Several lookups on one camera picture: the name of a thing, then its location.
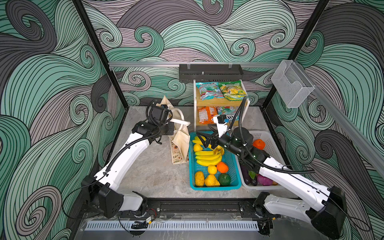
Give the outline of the small yellow lemon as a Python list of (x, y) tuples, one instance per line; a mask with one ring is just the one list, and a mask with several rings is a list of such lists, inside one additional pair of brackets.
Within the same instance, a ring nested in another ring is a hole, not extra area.
[(204, 148), (203, 148), (200, 144), (194, 144), (194, 146), (193, 146), (193, 150), (194, 150), (194, 152), (196, 153), (196, 152), (203, 151)]

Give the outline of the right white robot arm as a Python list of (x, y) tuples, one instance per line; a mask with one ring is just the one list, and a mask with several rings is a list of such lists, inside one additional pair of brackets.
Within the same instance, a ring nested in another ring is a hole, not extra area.
[(257, 203), (271, 215), (284, 215), (310, 223), (331, 239), (340, 239), (347, 218), (345, 193), (337, 186), (326, 187), (313, 182), (279, 163), (265, 151), (253, 146), (253, 136), (247, 129), (236, 128), (231, 135), (217, 132), (197, 132), (204, 147), (220, 146), (255, 166), (259, 175), (289, 190), (297, 200), (262, 194)]

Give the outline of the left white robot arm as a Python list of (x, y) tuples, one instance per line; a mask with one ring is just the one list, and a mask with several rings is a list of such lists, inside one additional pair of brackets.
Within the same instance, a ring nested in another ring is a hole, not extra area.
[(119, 212), (143, 212), (145, 197), (138, 193), (119, 193), (120, 183), (136, 159), (155, 139), (163, 135), (171, 136), (174, 130), (172, 122), (159, 127), (145, 121), (138, 122), (112, 160), (96, 174), (82, 180), (81, 192), (86, 204), (95, 206), (108, 219)]

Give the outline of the floral canvas tote bag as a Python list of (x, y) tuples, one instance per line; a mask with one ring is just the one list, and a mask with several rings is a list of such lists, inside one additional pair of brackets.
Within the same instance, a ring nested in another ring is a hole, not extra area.
[(169, 136), (171, 144), (171, 158), (173, 165), (185, 164), (189, 161), (190, 134), (188, 126), (191, 124), (179, 108), (175, 108), (166, 96), (163, 97), (157, 106), (166, 105), (172, 112), (171, 123), (174, 124)]

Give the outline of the orange fruit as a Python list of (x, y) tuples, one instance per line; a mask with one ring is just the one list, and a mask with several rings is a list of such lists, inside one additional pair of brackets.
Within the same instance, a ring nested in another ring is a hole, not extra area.
[(221, 174), (226, 174), (229, 171), (229, 167), (224, 162), (220, 162), (216, 165), (218, 172)]

